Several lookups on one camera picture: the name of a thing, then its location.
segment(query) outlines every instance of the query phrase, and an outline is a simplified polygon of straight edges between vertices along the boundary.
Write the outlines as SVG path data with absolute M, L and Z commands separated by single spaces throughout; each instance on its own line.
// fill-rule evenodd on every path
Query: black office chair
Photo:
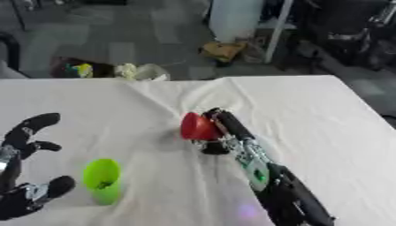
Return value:
M 370 19 L 388 4 L 388 0 L 295 1 L 292 20 L 297 30 L 290 34 L 286 42 L 288 52 L 279 65 L 280 69 L 293 67 L 296 62 L 301 64 L 303 59 L 309 73 L 314 73 L 315 68 L 331 72 L 322 65 L 323 59 L 318 50 L 309 56 L 298 52 L 301 40 L 321 47 L 342 64 L 356 64 L 362 48 L 365 48 Z
M 14 71 L 19 71 L 20 65 L 20 45 L 19 42 L 10 34 L 0 32 L 0 43 L 3 43 L 7 51 L 6 62 L 8 67 Z

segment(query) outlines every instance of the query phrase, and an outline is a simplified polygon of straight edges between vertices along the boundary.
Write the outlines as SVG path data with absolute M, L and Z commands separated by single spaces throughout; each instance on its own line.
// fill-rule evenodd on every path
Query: chair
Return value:
M 19 72 L 20 45 L 10 34 L 0 32 L 0 43 L 6 47 L 6 62 L 0 60 L 0 78 L 26 79 L 27 75 Z
M 388 0 L 300 0 L 292 9 L 293 23 L 297 30 L 289 36 L 286 57 L 280 63 L 285 70 L 305 60 L 309 73 L 322 66 L 323 59 L 315 50 L 310 56 L 297 52 L 301 40 L 308 40 L 321 47 L 342 64 L 352 65 L 359 60 L 363 42 L 367 38 L 370 19 L 378 15 L 389 4 Z
M 36 0 L 38 8 L 42 8 L 42 0 Z M 26 24 L 25 20 L 23 19 L 22 15 L 20 14 L 18 5 L 16 4 L 15 0 L 10 0 L 10 4 L 12 6 L 12 9 L 14 10 L 15 17 L 17 18 L 19 22 L 19 26 L 23 31 L 26 31 Z

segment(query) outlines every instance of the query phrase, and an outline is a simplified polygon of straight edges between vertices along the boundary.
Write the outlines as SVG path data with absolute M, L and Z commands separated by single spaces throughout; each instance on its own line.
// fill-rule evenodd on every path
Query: desk leg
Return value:
M 36 0 L 36 2 L 37 2 L 37 7 L 39 9 L 42 9 L 42 0 Z
M 269 64 L 272 61 L 275 49 L 278 46 L 280 35 L 283 32 L 287 17 L 289 16 L 290 10 L 292 9 L 294 0 L 285 0 L 282 6 L 282 11 L 280 12 L 277 24 L 270 38 L 270 44 L 268 45 L 267 51 L 265 52 L 265 63 Z
M 10 0 L 10 3 L 11 3 L 12 8 L 13 8 L 13 10 L 14 10 L 15 16 L 17 17 L 17 20 L 18 20 L 18 22 L 19 22 L 20 28 L 21 28 L 23 31 L 26 31 L 25 21 L 23 21 L 23 18 L 22 18 L 22 16 L 20 15 L 18 6 L 17 6 L 17 4 L 15 3 L 15 0 Z

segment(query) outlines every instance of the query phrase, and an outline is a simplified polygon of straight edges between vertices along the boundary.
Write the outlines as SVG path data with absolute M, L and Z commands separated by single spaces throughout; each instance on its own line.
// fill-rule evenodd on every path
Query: white table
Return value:
M 80 181 L 84 166 L 111 157 L 122 166 L 124 197 L 92 203 L 82 185 L 19 225 L 271 225 L 231 156 L 200 154 L 181 140 L 188 111 L 232 111 L 270 143 L 338 217 L 336 225 L 396 225 L 396 132 L 338 79 L 255 77 L 128 83 L 115 79 L 0 80 L 0 137 L 47 112 L 61 122 L 37 139 L 63 146 L 25 162 L 19 179 L 60 175 Z

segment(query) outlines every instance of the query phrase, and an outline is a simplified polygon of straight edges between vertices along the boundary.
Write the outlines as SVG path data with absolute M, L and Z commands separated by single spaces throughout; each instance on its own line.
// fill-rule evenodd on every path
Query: yellow object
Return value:
M 73 69 L 77 71 L 81 78 L 92 78 L 94 77 L 94 69 L 91 64 L 81 64 L 73 66 Z
M 202 54 L 206 57 L 215 58 L 218 61 L 228 63 L 231 62 L 245 47 L 245 41 L 236 43 L 221 43 L 211 41 L 202 47 Z

